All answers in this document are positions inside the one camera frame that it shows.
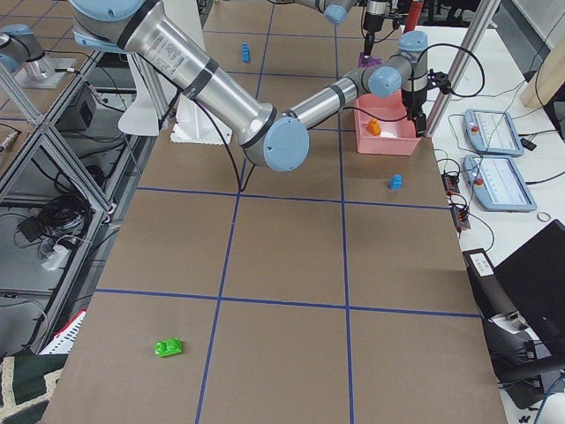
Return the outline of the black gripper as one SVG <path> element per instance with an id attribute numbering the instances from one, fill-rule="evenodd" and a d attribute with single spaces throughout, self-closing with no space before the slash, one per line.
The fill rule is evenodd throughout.
<path id="1" fill-rule="evenodd" d="M 371 54 L 374 45 L 374 35 L 382 29 L 382 15 L 368 11 L 364 15 L 363 29 L 365 30 L 364 53 Z"/>
<path id="2" fill-rule="evenodd" d="M 402 102 L 406 110 L 407 118 L 413 120 L 417 137 L 425 135 L 427 128 L 426 114 L 423 111 L 423 104 L 427 99 L 427 89 L 418 91 L 402 90 Z"/>

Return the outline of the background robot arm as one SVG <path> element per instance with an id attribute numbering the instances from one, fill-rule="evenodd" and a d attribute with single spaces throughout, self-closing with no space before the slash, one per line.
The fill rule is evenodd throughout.
<path id="1" fill-rule="evenodd" d="M 76 62 L 75 58 L 51 57 L 27 25 L 1 28 L 1 65 L 21 87 L 55 89 Z"/>

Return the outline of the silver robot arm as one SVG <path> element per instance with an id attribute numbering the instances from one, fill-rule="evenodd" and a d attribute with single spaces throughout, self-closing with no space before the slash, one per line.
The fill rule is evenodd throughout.
<path id="1" fill-rule="evenodd" d="M 97 41 L 135 53 L 174 84 L 186 98 L 202 104 L 236 135 L 246 157 L 258 166 L 290 171 L 309 153 L 308 130 L 362 95 L 403 96 L 403 117 L 417 135 L 426 130 L 427 36 L 410 31 L 398 51 L 377 66 L 347 72 L 337 82 L 298 105 L 280 112 L 258 102 L 207 52 L 166 15 L 161 1 L 74 1 L 78 42 Z"/>
<path id="2" fill-rule="evenodd" d="M 349 0 L 312 0 L 312 1 L 270 1 L 274 5 L 299 4 L 321 13 L 335 27 L 340 26 L 348 17 L 351 8 L 357 1 Z M 367 61 L 372 56 L 376 34 L 383 28 L 386 19 L 392 19 L 390 1 L 362 1 L 364 11 L 361 16 L 361 34 L 364 38 L 364 50 L 361 58 Z"/>

